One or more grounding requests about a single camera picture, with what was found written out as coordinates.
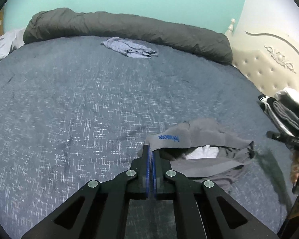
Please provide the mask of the rolled dark grey duvet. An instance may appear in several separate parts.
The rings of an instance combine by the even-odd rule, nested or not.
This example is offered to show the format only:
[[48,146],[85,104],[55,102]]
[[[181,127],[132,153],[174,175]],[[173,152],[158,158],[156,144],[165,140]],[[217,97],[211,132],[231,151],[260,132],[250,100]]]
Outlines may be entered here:
[[215,31],[154,18],[108,12],[74,12],[58,8],[35,14],[25,29],[24,43],[74,36],[120,37],[142,40],[231,64],[228,38]]

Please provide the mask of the black folded garment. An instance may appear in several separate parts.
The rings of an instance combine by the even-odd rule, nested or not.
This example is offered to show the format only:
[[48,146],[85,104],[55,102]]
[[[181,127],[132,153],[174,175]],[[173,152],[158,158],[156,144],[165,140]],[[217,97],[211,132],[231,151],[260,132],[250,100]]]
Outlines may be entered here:
[[274,97],[259,97],[261,108],[281,128],[285,126],[292,134],[299,134],[299,106],[290,99],[276,100]]

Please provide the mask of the light grey bed sheet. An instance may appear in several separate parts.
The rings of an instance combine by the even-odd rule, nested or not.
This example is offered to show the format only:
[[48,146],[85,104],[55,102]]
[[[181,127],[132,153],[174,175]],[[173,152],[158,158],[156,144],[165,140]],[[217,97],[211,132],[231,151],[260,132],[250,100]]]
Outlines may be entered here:
[[8,31],[0,37],[0,61],[25,44],[23,40],[24,32],[25,28],[16,29]]

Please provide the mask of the black white striped garment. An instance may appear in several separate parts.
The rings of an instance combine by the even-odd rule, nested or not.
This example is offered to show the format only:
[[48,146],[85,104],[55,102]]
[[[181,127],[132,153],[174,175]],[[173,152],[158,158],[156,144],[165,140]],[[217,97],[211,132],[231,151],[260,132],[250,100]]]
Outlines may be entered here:
[[258,96],[258,99],[260,108],[270,118],[271,122],[275,125],[279,132],[294,136],[294,128],[287,124],[285,120],[281,120],[273,109],[274,98],[261,94]]

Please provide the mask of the grey shorts garment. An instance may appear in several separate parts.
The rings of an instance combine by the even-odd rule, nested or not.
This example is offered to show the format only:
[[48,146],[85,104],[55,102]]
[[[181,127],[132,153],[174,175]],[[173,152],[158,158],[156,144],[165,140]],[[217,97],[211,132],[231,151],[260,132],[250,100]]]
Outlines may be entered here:
[[196,182],[210,179],[226,192],[255,157],[252,140],[241,139],[206,118],[149,134],[144,144],[169,161],[172,170]]

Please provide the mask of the cream tufted headboard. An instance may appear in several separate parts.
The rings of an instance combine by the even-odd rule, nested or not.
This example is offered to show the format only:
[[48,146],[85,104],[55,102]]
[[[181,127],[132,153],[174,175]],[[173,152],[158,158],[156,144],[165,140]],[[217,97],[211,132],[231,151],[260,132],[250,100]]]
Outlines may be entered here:
[[225,32],[232,65],[263,94],[274,96],[286,87],[299,92],[299,44],[289,35],[268,27],[239,32],[231,23]]

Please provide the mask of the white folded garment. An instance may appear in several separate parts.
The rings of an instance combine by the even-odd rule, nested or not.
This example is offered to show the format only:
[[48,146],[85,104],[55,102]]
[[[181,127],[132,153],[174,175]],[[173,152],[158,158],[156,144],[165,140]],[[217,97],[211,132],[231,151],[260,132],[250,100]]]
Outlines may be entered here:
[[299,109],[299,92],[293,88],[286,87],[278,91],[274,98],[290,110]]

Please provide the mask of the dark blue patterned bedspread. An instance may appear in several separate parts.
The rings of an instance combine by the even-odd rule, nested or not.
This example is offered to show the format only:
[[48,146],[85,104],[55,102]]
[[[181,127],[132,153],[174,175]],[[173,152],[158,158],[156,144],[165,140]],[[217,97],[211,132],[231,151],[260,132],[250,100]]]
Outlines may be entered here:
[[88,180],[129,169],[148,134],[210,118],[252,140],[256,157],[231,196],[272,231],[294,201],[290,152],[259,91],[237,69],[153,45],[125,57],[99,37],[27,44],[0,62],[0,223],[11,238],[55,210]]

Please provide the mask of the light blue crumpled garment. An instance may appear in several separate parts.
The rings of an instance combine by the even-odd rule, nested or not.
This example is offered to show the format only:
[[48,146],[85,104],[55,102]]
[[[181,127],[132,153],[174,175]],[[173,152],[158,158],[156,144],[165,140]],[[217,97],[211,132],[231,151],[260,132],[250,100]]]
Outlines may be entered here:
[[157,57],[157,51],[148,48],[144,45],[133,42],[129,39],[122,39],[120,37],[111,37],[101,42],[101,45],[115,52],[118,52],[126,57],[135,59],[151,59]]

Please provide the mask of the grey folded garment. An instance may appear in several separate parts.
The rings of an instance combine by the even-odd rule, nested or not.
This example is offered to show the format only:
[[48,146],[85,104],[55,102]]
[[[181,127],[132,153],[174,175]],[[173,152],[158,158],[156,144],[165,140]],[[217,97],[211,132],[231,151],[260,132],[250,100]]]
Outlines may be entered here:
[[290,126],[299,131],[299,117],[292,110],[278,101],[273,102],[273,108],[280,119],[286,121]]

